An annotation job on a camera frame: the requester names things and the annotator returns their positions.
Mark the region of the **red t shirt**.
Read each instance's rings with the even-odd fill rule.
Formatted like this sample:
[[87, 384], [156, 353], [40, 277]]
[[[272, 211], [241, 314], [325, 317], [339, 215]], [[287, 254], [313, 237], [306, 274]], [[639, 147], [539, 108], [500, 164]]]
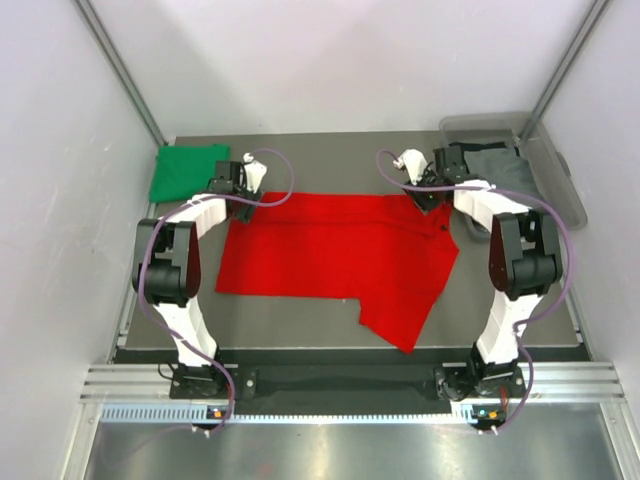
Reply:
[[295, 193], [231, 223], [216, 290], [355, 299], [360, 324], [410, 354], [459, 254], [452, 212], [403, 194]]

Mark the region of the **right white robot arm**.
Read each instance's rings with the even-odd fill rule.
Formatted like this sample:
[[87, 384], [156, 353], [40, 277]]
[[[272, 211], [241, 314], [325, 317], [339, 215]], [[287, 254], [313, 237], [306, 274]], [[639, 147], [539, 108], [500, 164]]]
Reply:
[[438, 384], [441, 395], [453, 401], [497, 395], [520, 380], [523, 322], [563, 274], [554, 218], [497, 192], [494, 184], [470, 172], [460, 146], [435, 150], [432, 162], [407, 149], [393, 165], [407, 173], [404, 189], [420, 210], [449, 205], [490, 234], [494, 297], [485, 328], [464, 368], [441, 368]]

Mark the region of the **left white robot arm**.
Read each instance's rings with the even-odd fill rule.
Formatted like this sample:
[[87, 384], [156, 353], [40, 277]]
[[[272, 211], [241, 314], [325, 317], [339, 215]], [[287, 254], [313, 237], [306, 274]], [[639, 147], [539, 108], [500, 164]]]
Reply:
[[216, 366], [218, 345], [209, 333], [197, 298], [201, 285], [200, 239], [213, 227], [236, 216], [248, 219], [253, 206], [234, 208], [234, 200], [262, 199], [260, 185], [267, 167], [247, 154], [240, 161], [221, 161], [206, 187], [174, 211], [137, 225], [131, 281], [140, 305], [154, 310], [175, 342], [177, 364], [171, 368], [170, 396], [214, 398], [229, 382]]

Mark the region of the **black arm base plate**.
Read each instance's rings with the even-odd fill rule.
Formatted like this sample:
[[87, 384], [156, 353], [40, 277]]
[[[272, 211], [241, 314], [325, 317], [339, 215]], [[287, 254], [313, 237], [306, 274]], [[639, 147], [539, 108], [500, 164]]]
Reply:
[[465, 366], [444, 365], [248, 365], [231, 367], [232, 379], [215, 367], [171, 369], [172, 399], [225, 399], [238, 402], [271, 399], [277, 394], [310, 395], [329, 402], [340, 394], [365, 397], [381, 393], [400, 394], [426, 401], [461, 401], [471, 398], [508, 400], [524, 393], [522, 371], [478, 380]]

